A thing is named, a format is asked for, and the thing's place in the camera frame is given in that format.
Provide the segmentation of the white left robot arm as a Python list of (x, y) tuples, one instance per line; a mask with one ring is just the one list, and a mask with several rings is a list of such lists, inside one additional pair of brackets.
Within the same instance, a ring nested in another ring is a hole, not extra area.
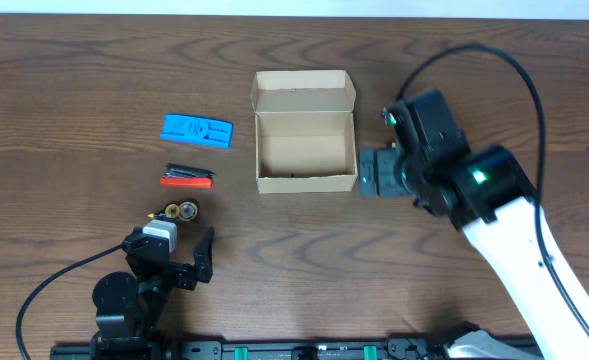
[(194, 262), (170, 260), (177, 239), (174, 223), (153, 220), (125, 237), (122, 250), (131, 271), (113, 272), (95, 285), (98, 332), (92, 359), (180, 359), (181, 345), (157, 329), (174, 289), (192, 291), (213, 275), (215, 230), (208, 229), (193, 251)]

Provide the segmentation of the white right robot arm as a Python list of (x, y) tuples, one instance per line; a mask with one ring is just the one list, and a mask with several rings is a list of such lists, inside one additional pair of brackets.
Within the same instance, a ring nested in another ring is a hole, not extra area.
[(473, 152), (431, 90), (382, 112), (394, 143), (359, 153), (364, 197), (413, 197), (446, 217), (501, 280), (546, 359), (589, 359), (589, 295), (547, 224), (537, 191), (501, 145)]

